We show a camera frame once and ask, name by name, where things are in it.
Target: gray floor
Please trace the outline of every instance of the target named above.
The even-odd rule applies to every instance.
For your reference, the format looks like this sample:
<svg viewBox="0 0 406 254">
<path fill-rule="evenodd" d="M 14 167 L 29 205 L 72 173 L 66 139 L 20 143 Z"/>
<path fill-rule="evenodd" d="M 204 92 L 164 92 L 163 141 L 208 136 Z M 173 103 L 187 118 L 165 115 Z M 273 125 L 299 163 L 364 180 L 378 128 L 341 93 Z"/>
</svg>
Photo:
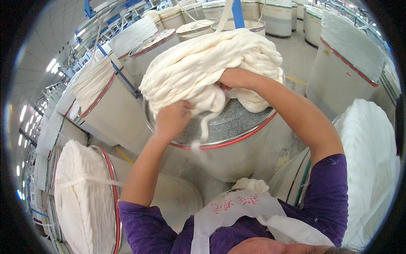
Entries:
<svg viewBox="0 0 406 254">
<path fill-rule="evenodd" d="M 303 21 L 298 20 L 297 30 L 292 33 L 290 38 L 281 39 L 268 36 L 267 38 L 275 43 L 276 49 L 283 57 L 282 67 L 287 77 L 286 86 L 304 95 L 305 83 L 309 78 L 317 49 L 305 42 Z M 268 182 L 275 173 L 276 164 L 281 157 L 289 152 L 289 158 L 292 159 L 306 148 L 280 117 L 275 117 L 271 123 L 272 128 L 277 129 L 277 132 L 273 129 L 268 131 L 262 155 L 252 176 L 256 179 L 263 179 L 265 182 Z M 115 147 L 107 146 L 94 137 L 91 138 L 91 144 L 100 146 L 109 154 L 122 158 Z M 136 160 L 137 155 L 121 146 L 118 147 L 130 161 Z M 162 173 L 178 176 L 193 183 L 202 194 L 205 204 L 218 194 L 229 190 L 233 185 L 233 183 L 225 183 L 209 175 L 173 147 L 169 147 L 165 152 L 162 164 Z"/>
</svg>

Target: blue pipe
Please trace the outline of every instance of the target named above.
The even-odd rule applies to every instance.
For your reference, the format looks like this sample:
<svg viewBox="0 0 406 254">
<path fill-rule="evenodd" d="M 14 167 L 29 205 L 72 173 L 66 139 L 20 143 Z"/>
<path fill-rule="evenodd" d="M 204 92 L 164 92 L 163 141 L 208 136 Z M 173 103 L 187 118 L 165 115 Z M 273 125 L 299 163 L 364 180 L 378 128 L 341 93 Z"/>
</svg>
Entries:
<svg viewBox="0 0 406 254">
<path fill-rule="evenodd" d="M 245 28 L 244 17 L 242 15 L 241 0 L 234 0 L 232 11 L 234 16 L 235 28 Z"/>
<path fill-rule="evenodd" d="M 31 208 L 31 211 L 33 211 L 33 212 L 35 212 L 35 213 L 38 213 L 38 214 L 40 214 L 40 215 L 42 215 L 42 216 L 44 216 L 44 217 L 46 217 L 46 218 L 49 218 L 48 215 L 43 214 L 43 213 L 40 213 L 39 211 L 34 210 L 34 209 L 32 209 L 32 208 Z"/>
<path fill-rule="evenodd" d="M 100 45 L 100 43 L 97 44 L 97 47 L 100 49 L 100 52 L 104 55 L 107 56 L 107 53 L 104 51 L 104 49 L 102 48 L 102 46 Z M 123 75 L 123 73 L 120 71 L 120 69 L 114 64 L 113 61 L 111 61 L 111 63 L 113 64 L 114 69 L 117 71 L 118 74 L 120 74 L 120 76 L 124 79 L 124 81 L 130 86 L 130 88 L 137 94 L 139 93 L 139 91 L 137 90 L 137 88 L 135 88 L 131 82 Z"/>
</svg>

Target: can lid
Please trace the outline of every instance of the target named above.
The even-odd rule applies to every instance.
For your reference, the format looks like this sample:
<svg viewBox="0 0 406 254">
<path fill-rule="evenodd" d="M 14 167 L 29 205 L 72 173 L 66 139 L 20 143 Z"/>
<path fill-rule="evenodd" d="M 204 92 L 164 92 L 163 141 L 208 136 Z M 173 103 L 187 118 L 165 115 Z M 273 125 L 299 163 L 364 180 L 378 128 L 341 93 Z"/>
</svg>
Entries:
<svg viewBox="0 0 406 254">
<path fill-rule="evenodd" d="M 161 45 L 176 34 L 175 29 L 166 29 L 161 32 L 158 32 L 143 42 L 139 43 L 130 53 L 130 57 L 137 57 L 151 49 Z"/>
<path fill-rule="evenodd" d="M 153 131 L 155 120 L 150 112 L 148 102 L 144 99 L 144 117 L 148 127 Z M 210 112 L 203 112 L 201 117 L 208 115 Z M 237 99 L 231 99 L 220 115 L 209 123 L 209 138 L 201 146 L 216 146 L 233 141 L 245 135 L 256 132 L 258 128 L 266 125 L 276 111 L 268 107 L 262 112 L 252 113 L 246 110 Z M 185 127 L 183 132 L 172 141 L 172 144 L 179 147 L 188 147 L 191 142 L 201 136 L 200 127 L 201 118 L 193 118 Z"/>
</svg>

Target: white fiber roving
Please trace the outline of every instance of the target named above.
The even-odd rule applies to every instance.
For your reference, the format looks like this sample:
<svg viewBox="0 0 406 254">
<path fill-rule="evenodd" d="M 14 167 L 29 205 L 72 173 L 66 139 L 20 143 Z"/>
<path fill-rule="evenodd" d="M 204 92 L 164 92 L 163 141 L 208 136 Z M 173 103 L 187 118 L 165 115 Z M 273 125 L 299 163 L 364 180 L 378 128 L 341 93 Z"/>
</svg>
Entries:
<svg viewBox="0 0 406 254">
<path fill-rule="evenodd" d="M 216 0 L 216 1 L 202 3 L 203 9 L 211 8 L 211 7 L 225 6 L 225 5 L 226 5 L 225 0 Z"/>
<path fill-rule="evenodd" d="M 370 237 L 363 232 L 364 226 L 383 200 L 391 199 L 396 187 L 399 169 L 395 132 L 380 107 L 360 99 L 347 108 L 335 127 L 347 158 L 349 207 L 343 243 L 361 247 Z M 381 219 L 370 221 L 374 230 Z"/>
<path fill-rule="evenodd" d="M 41 133 L 38 136 L 36 152 L 45 157 L 48 157 L 50 151 L 53 149 L 60 128 L 63 123 L 63 116 L 54 111 L 46 123 L 41 122 Z"/>
<path fill-rule="evenodd" d="M 272 4 L 272 5 L 277 5 L 277 6 L 283 6 L 283 7 L 292 7 L 292 1 L 291 0 L 258 0 L 259 3 L 266 3 L 267 4 Z"/>
<path fill-rule="evenodd" d="M 158 15 L 161 19 L 164 19 L 164 18 L 172 16 L 178 12 L 181 12 L 181 9 L 180 9 L 179 5 L 176 5 L 174 7 L 169 7 L 168 9 L 164 9 L 163 11 L 159 11 Z"/>
<path fill-rule="evenodd" d="M 306 11 L 307 11 L 308 13 L 312 14 L 312 15 L 315 15 L 316 17 L 323 18 L 323 10 L 320 10 L 320 9 L 317 8 L 317 7 L 308 6 L 308 7 L 306 8 Z"/>
<path fill-rule="evenodd" d="M 190 22 L 188 24 L 182 25 L 178 29 L 176 29 L 176 33 L 184 33 L 184 32 L 189 32 L 193 31 L 199 28 L 202 28 L 204 26 L 210 26 L 213 24 L 211 20 L 199 20 L 199 23 L 196 21 Z"/>
<path fill-rule="evenodd" d="M 93 63 L 90 69 L 76 81 L 72 92 L 84 113 L 91 104 L 97 99 L 103 89 L 109 83 L 111 77 L 115 73 L 110 58 L 104 57 L 100 61 Z"/>
<path fill-rule="evenodd" d="M 158 29 L 152 18 L 146 16 L 116 35 L 109 42 L 109 46 L 120 57 L 130 52 L 135 46 L 154 35 L 157 31 Z"/>
<path fill-rule="evenodd" d="M 158 22 L 158 21 L 161 20 L 161 19 L 159 18 L 158 12 L 157 12 L 156 10 L 149 10 L 149 11 L 146 11 L 141 17 L 142 17 L 142 18 L 150 17 L 150 18 L 152 18 L 152 21 L 154 21 L 154 22 Z"/>
<path fill-rule="evenodd" d="M 180 5 L 183 7 L 183 6 L 194 4 L 194 3 L 196 3 L 195 0 L 182 0 L 182 1 L 179 1 L 179 4 L 177 4 L 177 5 Z"/>
<path fill-rule="evenodd" d="M 65 91 L 63 92 L 58 103 L 56 104 L 55 111 L 61 115 L 65 115 L 68 112 L 69 107 L 72 105 L 74 100 L 75 100 L 75 95 L 72 93 L 71 87 L 68 86 L 65 89 Z"/>
<path fill-rule="evenodd" d="M 239 179 L 231 189 L 245 188 L 252 190 L 260 194 L 264 194 L 269 190 L 269 186 L 263 180 L 241 178 Z"/>
<path fill-rule="evenodd" d="M 55 205 L 67 242 L 77 254 L 110 253 L 115 244 L 114 198 L 106 161 L 69 141 L 60 155 Z"/>
<path fill-rule="evenodd" d="M 226 68 L 240 67 L 282 83 L 282 57 L 275 45 L 245 28 L 202 35 L 170 48 L 149 65 L 140 90 L 156 115 L 165 106 L 187 100 L 212 114 L 202 120 L 202 141 L 208 137 L 207 122 L 217 117 L 227 98 L 237 98 L 250 112 L 263 111 L 269 104 L 252 90 L 223 91 L 214 83 Z"/>
<path fill-rule="evenodd" d="M 48 158 L 46 156 L 37 154 L 35 158 L 33 176 L 35 187 L 42 191 L 45 191 L 48 176 Z"/>
<path fill-rule="evenodd" d="M 324 11 L 321 37 L 365 76 L 378 81 L 385 55 L 354 22 Z"/>
<path fill-rule="evenodd" d="M 103 44 L 101 47 L 102 47 L 103 50 L 106 52 L 106 54 L 108 54 L 108 53 L 110 53 L 110 51 L 112 51 L 112 49 L 111 49 L 110 46 L 108 45 L 108 42 L 106 42 L 105 44 Z M 97 48 L 97 49 L 96 49 L 96 53 L 95 53 L 95 58 L 96 58 L 97 60 L 100 60 L 100 59 L 102 59 L 103 57 L 104 57 L 104 55 L 103 55 L 102 51 L 101 51 L 99 48 Z"/>
<path fill-rule="evenodd" d="M 190 10 L 190 9 L 195 9 L 195 8 L 197 8 L 197 7 L 200 7 L 200 6 L 202 6 L 202 3 L 194 3 L 194 4 L 188 4 L 188 5 L 185 5 L 185 6 L 182 6 L 183 7 L 183 10 L 185 10 L 185 11 L 187 11 L 187 10 Z"/>
</svg>

